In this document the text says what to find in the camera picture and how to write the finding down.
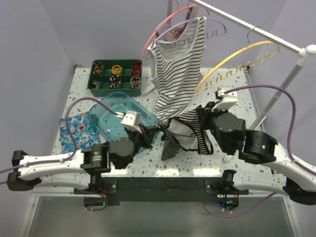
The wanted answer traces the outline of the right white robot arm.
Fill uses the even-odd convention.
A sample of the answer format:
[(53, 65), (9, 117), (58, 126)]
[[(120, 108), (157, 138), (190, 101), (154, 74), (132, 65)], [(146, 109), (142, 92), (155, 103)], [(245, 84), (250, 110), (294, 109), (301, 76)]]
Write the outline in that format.
[(234, 114), (220, 111), (215, 102), (197, 107), (198, 124), (215, 138), (220, 150), (238, 159), (262, 165), (276, 171), (267, 177), (247, 175), (244, 172), (224, 170), (221, 180), (212, 187), (220, 194), (235, 194), (238, 191), (259, 190), (288, 196), (293, 202), (303, 205), (316, 203), (316, 179), (299, 164), (300, 159), (291, 159), (289, 152), (267, 133), (246, 128), (245, 120)]

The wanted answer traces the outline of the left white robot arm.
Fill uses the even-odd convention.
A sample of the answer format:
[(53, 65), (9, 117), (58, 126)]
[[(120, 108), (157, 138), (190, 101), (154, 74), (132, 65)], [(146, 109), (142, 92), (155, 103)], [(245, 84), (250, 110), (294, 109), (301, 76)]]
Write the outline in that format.
[(144, 130), (126, 131), (128, 136), (113, 142), (95, 144), (92, 147), (53, 156), (30, 156), (22, 150), (14, 151), (12, 169), (7, 177), (7, 186), (11, 191), (29, 191), (43, 184), (44, 178), (57, 185), (53, 175), (88, 174), (85, 184), (77, 178), (61, 185), (88, 190), (96, 194), (102, 189), (101, 175), (116, 170), (126, 169), (133, 162), (135, 155), (142, 149), (151, 149), (156, 132)]

